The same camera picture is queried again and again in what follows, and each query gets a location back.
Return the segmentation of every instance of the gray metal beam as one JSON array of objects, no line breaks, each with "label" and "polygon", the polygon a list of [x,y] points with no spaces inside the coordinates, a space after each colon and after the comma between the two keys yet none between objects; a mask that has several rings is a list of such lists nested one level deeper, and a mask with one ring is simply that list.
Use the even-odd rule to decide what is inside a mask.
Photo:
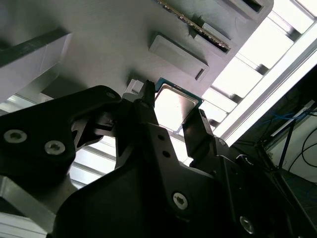
[{"label": "gray metal beam", "polygon": [[58,63],[71,34],[57,29],[0,52],[0,103]]}]

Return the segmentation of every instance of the light panel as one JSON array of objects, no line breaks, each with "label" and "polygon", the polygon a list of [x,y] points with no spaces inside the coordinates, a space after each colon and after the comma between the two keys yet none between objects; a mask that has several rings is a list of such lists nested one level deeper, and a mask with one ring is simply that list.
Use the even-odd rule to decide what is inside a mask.
[{"label": "light panel", "polygon": [[273,11],[300,33],[304,33],[314,22],[312,18],[303,13],[290,0],[274,1]]},{"label": "light panel", "polygon": [[274,25],[272,20],[266,18],[239,53],[257,65],[263,64],[267,68],[272,68],[293,45],[293,42]]},{"label": "light panel", "polygon": [[307,31],[215,129],[232,145],[317,62],[317,25]]},{"label": "light panel", "polygon": [[289,25],[283,18],[281,18],[278,14],[272,11],[268,18],[271,19],[273,22],[276,23],[275,27],[282,29],[286,33],[291,33],[293,27]]},{"label": "light panel", "polygon": [[262,75],[235,57],[212,85],[226,94],[244,98],[261,78]]},{"label": "light panel", "polygon": [[211,88],[209,88],[206,91],[206,93],[204,93],[203,99],[223,109],[224,111],[228,113],[231,112],[237,106],[235,102],[221,95],[220,93],[214,91]]},{"label": "light panel", "polygon": [[299,2],[306,10],[308,10],[314,16],[317,16],[317,2],[316,0],[296,0]]},{"label": "light panel", "polygon": [[204,101],[199,108],[205,111],[206,117],[208,119],[212,119],[217,122],[222,122],[223,119],[225,119],[225,117],[227,116],[227,113],[225,111],[207,101]]}]

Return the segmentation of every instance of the ceiling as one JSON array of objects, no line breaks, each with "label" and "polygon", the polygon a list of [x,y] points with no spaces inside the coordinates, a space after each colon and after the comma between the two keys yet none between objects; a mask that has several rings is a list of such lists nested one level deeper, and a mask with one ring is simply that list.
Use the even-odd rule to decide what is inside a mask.
[{"label": "ceiling", "polygon": [[[168,1],[190,19],[202,18],[229,38],[227,55],[208,50],[193,39],[189,28],[154,0],[0,0],[4,24],[2,38],[16,45],[63,27],[72,33],[61,74],[67,81],[88,88],[106,85],[123,94],[128,79],[136,75],[156,82],[164,77],[198,96],[234,57],[272,7],[255,20],[242,16],[221,0]],[[149,52],[157,33],[205,62],[209,71],[201,82]],[[68,94],[61,81],[58,90]]]}]

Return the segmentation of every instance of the black metal frame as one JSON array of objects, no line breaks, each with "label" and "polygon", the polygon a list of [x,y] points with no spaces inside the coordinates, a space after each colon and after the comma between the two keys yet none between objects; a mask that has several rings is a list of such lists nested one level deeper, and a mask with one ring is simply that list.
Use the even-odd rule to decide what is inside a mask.
[{"label": "black metal frame", "polygon": [[[275,167],[230,158],[201,110],[183,124],[194,160],[190,167],[179,163],[154,112],[154,84],[146,82],[141,93],[129,102],[98,86],[0,117],[0,133],[28,136],[16,144],[2,138],[0,174],[56,213],[48,236],[316,237]],[[104,135],[116,137],[116,169],[76,192],[58,189],[76,151]],[[66,150],[48,155],[44,146],[52,140]]]}]

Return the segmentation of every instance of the blue cable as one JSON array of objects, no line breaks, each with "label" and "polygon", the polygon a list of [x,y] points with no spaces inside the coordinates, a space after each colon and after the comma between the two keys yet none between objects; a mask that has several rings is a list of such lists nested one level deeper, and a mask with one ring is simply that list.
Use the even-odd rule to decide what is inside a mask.
[{"label": "blue cable", "polygon": [[303,113],[303,114],[301,114],[301,115],[299,115],[298,117],[295,117],[295,118],[288,118],[288,117],[286,117],[287,115],[284,115],[284,116],[280,116],[280,115],[276,115],[276,114],[272,114],[272,115],[275,116],[276,118],[279,118],[279,119],[292,120],[292,119],[301,119],[301,118],[306,116],[306,113]]},{"label": "blue cable", "polygon": [[268,123],[268,122],[270,122],[270,121],[274,121],[274,120],[278,120],[278,119],[286,119],[286,116],[290,116],[290,115],[292,115],[292,114],[293,114],[293,113],[288,113],[288,114],[285,114],[285,115],[283,115],[283,116],[277,116],[277,117],[275,117],[275,118],[273,118],[273,119],[271,119],[271,120],[266,120],[266,121],[264,121],[264,122],[261,122],[261,123],[257,124],[257,126],[263,125],[263,124],[266,124],[266,123]]}]

